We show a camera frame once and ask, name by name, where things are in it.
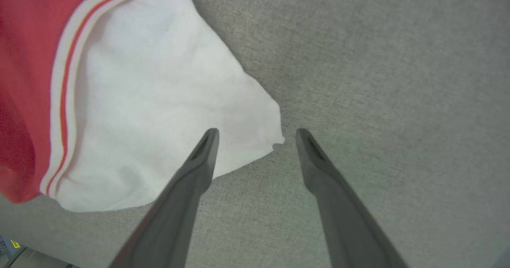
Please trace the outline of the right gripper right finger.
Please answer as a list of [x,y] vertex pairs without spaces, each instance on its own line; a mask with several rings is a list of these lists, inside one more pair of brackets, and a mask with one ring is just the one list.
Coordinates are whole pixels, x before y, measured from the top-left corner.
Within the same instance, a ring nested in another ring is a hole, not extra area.
[[311,132],[296,132],[304,184],[317,199],[333,268],[406,268],[407,264]]

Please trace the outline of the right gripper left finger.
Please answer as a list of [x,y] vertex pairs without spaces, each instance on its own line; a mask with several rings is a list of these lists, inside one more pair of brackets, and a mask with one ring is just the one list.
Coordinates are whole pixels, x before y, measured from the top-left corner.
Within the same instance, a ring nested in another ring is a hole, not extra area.
[[219,131],[206,130],[110,264],[111,268],[183,268],[200,197],[211,185]]

